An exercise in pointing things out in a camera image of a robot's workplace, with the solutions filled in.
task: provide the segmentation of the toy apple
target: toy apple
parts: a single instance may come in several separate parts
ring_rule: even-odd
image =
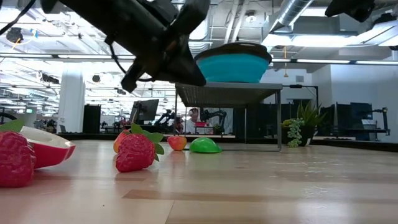
[[[187,145],[187,139],[182,136],[168,137],[167,142],[174,151],[182,151]]]

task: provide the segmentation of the green toy fruit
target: green toy fruit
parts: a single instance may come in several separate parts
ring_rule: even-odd
[[[210,138],[200,137],[191,143],[189,150],[200,153],[218,153],[221,148]]]

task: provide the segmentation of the table leg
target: table leg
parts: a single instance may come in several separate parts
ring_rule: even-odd
[[[248,116],[248,109],[245,108],[244,109],[244,143],[247,143],[247,138],[248,138],[248,121],[247,121],[247,117]]]
[[[175,111],[174,111],[174,113],[175,113],[175,117],[174,117],[174,130],[173,130],[173,133],[174,133],[174,136],[177,134],[177,97],[178,97],[178,94],[177,94],[177,89],[175,90]]]
[[[182,118],[181,118],[181,124],[184,124],[184,137],[187,137],[187,107],[185,107],[185,122],[182,122]]]
[[[276,92],[277,98],[277,132],[278,132],[278,150],[282,150],[282,106],[280,105],[280,91]]]

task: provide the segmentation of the potted plant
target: potted plant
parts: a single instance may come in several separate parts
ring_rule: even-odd
[[[310,103],[307,104],[305,108],[303,104],[298,106],[297,118],[303,120],[303,126],[300,127],[300,134],[302,138],[301,144],[299,144],[299,146],[306,146],[307,144],[310,144],[310,141],[315,133],[315,127],[318,126],[324,119],[326,113],[320,114],[319,109],[320,106],[311,107]]]
[[[282,123],[282,143],[292,147],[294,144],[289,143],[297,139],[295,142],[298,143],[298,146],[309,144],[315,133],[315,127],[322,122],[326,115],[319,114],[319,108],[320,106],[312,108],[310,104],[307,104],[306,107],[300,104],[297,119],[288,119]]]
[[[224,128],[221,127],[219,124],[214,125],[213,127],[214,134],[220,135],[224,132]]]
[[[301,129],[304,125],[302,118],[287,119],[282,123],[282,143],[288,147],[298,147],[302,143]]]

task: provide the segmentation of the white pillar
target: white pillar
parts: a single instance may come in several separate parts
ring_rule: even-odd
[[[67,132],[83,131],[85,109],[84,63],[64,63],[61,79],[57,131],[64,125]]]
[[[36,121],[36,116],[37,116],[37,108],[35,107],[26,107],[25,113],[23,115],[23,119],[25,122],[25,126],[34,128],[35,127],[35,121]]]
[[[393,60],[398,60],[398,50],[391,50]]]

